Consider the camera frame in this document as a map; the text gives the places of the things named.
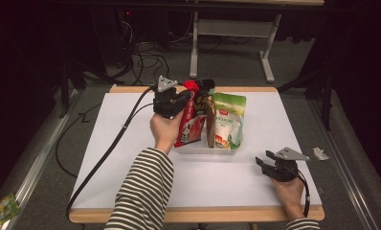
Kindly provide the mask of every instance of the person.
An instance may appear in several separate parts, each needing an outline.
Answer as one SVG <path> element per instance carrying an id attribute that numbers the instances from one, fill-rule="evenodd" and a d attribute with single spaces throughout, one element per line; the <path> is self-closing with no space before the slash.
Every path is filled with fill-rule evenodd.
<path id="1" fill-rule="evenodd" d="M 168 154 L 178 136 L 182 114 L 183 111 L 171 120 L 159 114 L 152 116 L 150 129 L 155 146 L 144 149 L 134 160 L 116 194 L 115 208 L 105 230 L 163 228 L 174 175 Z M 301 181 L 298 178 L 290 182 L 271 180 L 290 220 L 286 229 L 320 229 L 317 221 L 303 215 Z"/>

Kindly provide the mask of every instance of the hand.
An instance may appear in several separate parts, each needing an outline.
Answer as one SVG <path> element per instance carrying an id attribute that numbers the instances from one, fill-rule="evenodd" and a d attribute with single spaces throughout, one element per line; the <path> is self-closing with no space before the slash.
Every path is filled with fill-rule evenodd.
<path id="1" fill-rule="evenodd" d="M 168 154 L 173 144 L 175 144 L 176 138 L 179 133 L 179 125 L 181 123 L 182 114 L 181 111 L 173 119 L 167 119 L 159 114 L 154 114 L 149 121 L 152 135 L 155 139 L 155 148 L 162 150 Z"/>
<path id="2" fill-rule="evenodd" d="M 279 182 L 270 178 L 277 191 L 278 198 L 289 217 L 289 220 L 304 218 L 301 197 L 303 192 L 303 183 L 298 177 L 289 182 Z"/>

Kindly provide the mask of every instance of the wooden table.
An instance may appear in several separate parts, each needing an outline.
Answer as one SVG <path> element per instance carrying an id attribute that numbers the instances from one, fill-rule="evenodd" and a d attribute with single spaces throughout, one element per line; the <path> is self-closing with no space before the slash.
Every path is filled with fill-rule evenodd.
<path id="1" fill-rule="evenodd" d="M 106 94 L 85 153 L 74 191 L 104 154 L 145 87 L 113 87 Z M 175 176 L 165 222 L 280 221 L 287 216 L 272 183 L 255 156 L 268 162 L 265 151 L 284 147 L 301 151 L 277 90 L 272 87 L 216 87 L 217 92 L 246 95 L 244 140 L 230 156 L 169 154 Z M 141 104 L 152 102 L 149 93 Z M 148 121 L 152 106 L 133 119 L 120 143 L 78 196 L 70 213 L 73 222 L 107 222 L 114 198 L 135 156 L 153 146 Z M 325 213 L 305 162 L 298 162 L 311 193 L 309 217 Z"/>

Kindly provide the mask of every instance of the small white object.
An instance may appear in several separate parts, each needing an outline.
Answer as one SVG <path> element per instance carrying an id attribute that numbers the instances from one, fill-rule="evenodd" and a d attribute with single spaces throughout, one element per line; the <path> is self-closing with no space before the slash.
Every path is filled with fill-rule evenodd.
<path id="1" fill-rule="evenodd" d="M 315 156 L 319 159 L 319 160 L 328 160 L 330 159 L 330 157 L 326 154 L 323 153 L 323 150 L 322 149 L 319 149 L 319 148 L 314 148 L 313 149 L 313 153 L 315 154 Z"/>

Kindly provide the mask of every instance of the metal gripper jaw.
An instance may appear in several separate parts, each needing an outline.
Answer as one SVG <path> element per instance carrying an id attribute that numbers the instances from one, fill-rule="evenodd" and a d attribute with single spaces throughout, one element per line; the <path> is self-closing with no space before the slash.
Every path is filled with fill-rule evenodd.
<path id="1" fill-rule="evenodd" d="M 185 108 L 187 101 L 191 98 L 191 92 L 188 90 L 177 94 L 176 85 L 178 85 L 176 80 L 169 80 L 163 77 L 158 79 L 153 100 L 154 112 L 164 118 L 172 119 Z"/>
<path id="2" fill-rule="evenodd" d="M 291 181 L 298 175 L 296 160 L 308 161 L 310 159 L 290 148 L 281 149 L 277 153 L 267 150 L 266 155 L 275 160 L 275 166 L 265 164 L 258 157 L 256 157 L 256 163 L 261 166 L 263 174 L 280 182 Z"/>

